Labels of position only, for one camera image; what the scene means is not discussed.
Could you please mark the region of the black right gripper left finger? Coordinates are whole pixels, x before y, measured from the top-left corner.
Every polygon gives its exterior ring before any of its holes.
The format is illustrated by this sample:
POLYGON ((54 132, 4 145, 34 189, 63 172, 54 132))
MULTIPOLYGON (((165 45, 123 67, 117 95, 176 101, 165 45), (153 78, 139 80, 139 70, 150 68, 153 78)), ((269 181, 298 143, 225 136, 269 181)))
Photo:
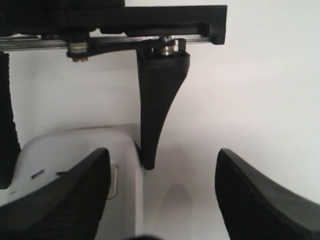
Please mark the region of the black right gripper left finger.
POLYGON ((111 185, 109 151, 98 148, 58 178, 0 208, 2 240, 93 240, 111 185))

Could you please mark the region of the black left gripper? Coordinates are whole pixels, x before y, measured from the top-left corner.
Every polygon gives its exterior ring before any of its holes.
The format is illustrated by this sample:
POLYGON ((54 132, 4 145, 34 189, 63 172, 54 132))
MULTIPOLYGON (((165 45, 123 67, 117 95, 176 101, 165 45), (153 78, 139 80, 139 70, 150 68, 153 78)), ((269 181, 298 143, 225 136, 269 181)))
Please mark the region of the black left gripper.
POLYGON ((2 52, 65 49, 75 62, 125 50, 163 56, 186 43, 223 45, 225 5, 126 6, 123 0, 3 0, 2 52))

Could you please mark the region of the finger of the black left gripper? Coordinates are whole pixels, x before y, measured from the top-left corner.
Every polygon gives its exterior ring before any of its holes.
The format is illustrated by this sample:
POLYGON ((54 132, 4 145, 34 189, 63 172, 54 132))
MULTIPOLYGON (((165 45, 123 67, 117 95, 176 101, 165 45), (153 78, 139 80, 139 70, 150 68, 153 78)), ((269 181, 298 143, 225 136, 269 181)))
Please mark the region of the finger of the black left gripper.
POLYGON ((10 91, 10 55, 0 53, 0 188, 11 185, 21 146, 10 91))
POLYGON ((185 51, 168 56, 137 51, 136 56, 140 94, 140 163, 145 170, 152 170, 167 114, 190 68, 190 55, 185 51))

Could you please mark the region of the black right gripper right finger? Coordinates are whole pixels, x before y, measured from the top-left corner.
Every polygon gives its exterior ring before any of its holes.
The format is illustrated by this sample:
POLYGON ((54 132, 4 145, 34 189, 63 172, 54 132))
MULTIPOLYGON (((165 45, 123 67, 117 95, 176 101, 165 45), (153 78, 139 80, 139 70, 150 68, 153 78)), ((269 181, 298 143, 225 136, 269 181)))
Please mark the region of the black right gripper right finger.
POLYGON ((222 148, 215 195, 232 240, 318 240, 320 206, 274 182, 222 148))

